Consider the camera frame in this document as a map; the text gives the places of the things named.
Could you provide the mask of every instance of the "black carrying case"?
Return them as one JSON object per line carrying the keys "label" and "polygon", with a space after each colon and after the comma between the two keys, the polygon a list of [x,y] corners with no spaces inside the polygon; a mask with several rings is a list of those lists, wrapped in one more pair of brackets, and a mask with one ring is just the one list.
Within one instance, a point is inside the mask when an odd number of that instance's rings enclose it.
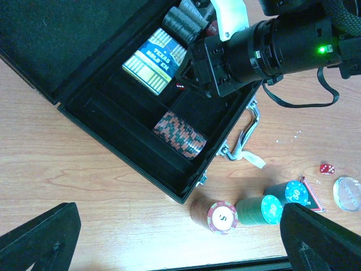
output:
{"label": "black carrying case", "polygon": [[[206,99],[175,79],[159,95],[122,64],[180,1],[2,0],[0,55],[31,87],[122,160],[184,203],[201,180],[259,82]],[[173,111],[204,135],[192,161],[152,132]]]}

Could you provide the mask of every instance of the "wooden table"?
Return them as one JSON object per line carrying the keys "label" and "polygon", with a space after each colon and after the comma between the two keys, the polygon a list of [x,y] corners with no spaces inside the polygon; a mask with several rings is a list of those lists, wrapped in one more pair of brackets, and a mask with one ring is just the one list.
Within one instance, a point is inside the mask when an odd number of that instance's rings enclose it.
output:
{"label": "wooden table", "polygon": [[[259,5],[246,2],[250,23],[262,19]],[[246,149],[267,166],[260,170],[245,160],[215,158],[205,186],[180,205],[0,62],[0,235],[62,202],[76,202],[82,229],[74,271],[150,270],[285,255],[278,226],[239,225],[233,235],[220,237],[193,223],[189,208],[202,195],[236,203],[301,174],[326,208],[324,216],[361,234],[360,213],[342,211],[332,195],[338,176],[360,178],[360,77],[344,81],[338,70],[325,75],[341,93],[328,108],[282,108],[260,90],[261,122]],[[288,75],[272,90],[295,103],[332,99],[318,84],[316,71]],[[249,120],[245,113],[228,138],[231,146]],[[321,161],[332,163],[335,175],[322,176]]]}

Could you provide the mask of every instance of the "case lid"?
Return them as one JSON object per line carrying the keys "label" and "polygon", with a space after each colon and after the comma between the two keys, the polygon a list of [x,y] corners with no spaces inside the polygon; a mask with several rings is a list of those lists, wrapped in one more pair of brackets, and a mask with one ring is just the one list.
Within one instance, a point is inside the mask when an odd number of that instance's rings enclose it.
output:
{"label": "case lid", "polygon": [[106,49],[106,41],[124,31],[136,34],[134,27],[139,30],[149,20],[142,19],[143,15],[153,16],[166,5],[161,0],[3,0],[0,54],[55,104],[64,80],[77,77]]}

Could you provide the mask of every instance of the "teal poker chip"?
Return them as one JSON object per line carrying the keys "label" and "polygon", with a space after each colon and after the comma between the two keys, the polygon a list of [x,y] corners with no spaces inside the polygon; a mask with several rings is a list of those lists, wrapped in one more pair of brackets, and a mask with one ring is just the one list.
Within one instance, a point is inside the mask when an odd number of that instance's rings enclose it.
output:
{"label": "teal poker chip", "polygon": [[280,224],[283,207],[281,202],[275,196],[265,196],[261,203],[262,216],[268,224]]}
{"label": "teal poker chip", "polygon": [[286,185],[285,197],[289,203],[299,203],[306,206],[309,201],[309,192],[305,185],[298,181],[291,181]]}

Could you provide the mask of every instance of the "red dice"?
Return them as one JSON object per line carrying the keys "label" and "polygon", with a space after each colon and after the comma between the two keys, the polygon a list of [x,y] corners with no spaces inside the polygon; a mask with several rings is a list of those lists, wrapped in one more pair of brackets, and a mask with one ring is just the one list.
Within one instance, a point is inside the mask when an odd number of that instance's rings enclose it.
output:
{"label": "red dice", "polygon": [[207,28],[207,30],[205,31],[206,35],[208,37],[211,36],[215,36],[219,34],[219,29],[218,29],[218,22],[217,21],[213,21],[209,27]]}
{"label": "red dice", "polygon": [[186,87],[185,87],[184,85],[180,84],[180,83],[176,83],[175,85],[176,85],[177,88],[180,89],[180,90],[185,90],[185,89],[186,89]]}
{"label": "red dice", "polygon": [[330,164],[323,164],[320,166],[320,171],[322,174],[332,175],[334,174],[334,166]]}

